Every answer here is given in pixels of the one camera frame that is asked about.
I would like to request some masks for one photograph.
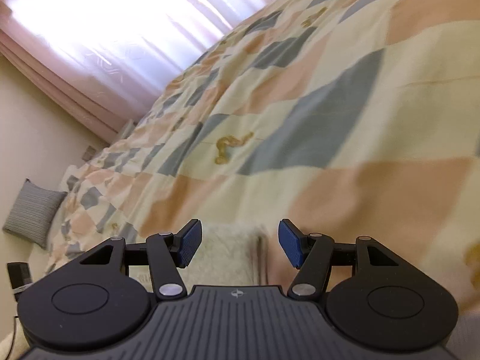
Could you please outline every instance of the cream wall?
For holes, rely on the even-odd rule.
[[[25,178],[55,189],[87,146],[106,144],[44,95],[0,55],[0,226]],[[31,244],[0,231],[0,340],[11,331],[15,301],[6,263],[26,261]]]

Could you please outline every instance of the wall outlet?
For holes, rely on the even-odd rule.
[[[83,153],[82,160],[85,162],[90,161],[97,154],[97,149],[92,146],[87,147],[85,153]]]

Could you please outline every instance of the black device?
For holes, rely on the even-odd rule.
[[[200,221],[141,244],[112,237],[21,293],[32,346],[22,359],[455,359],[443,347],[455,300],[387,247],[304,235],[287,219],[278,239],[299,269],[287,295],[278,286],[194,286],[188,295],[177,267],[200,245]],[[128,276],[137,265],[149,266],[154,293]],[[352,276],[326,292],[332,266],[352,266]]]

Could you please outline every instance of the sheer curtain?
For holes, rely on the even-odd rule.
[[[0,52],[111,142],[270,0],[0,0]]]

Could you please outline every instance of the gray striped pillow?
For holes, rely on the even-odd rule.
[[[25,180],[3,230],[45,249],[53,217],[66,195],[66,192],[44,190],[29,179]]]

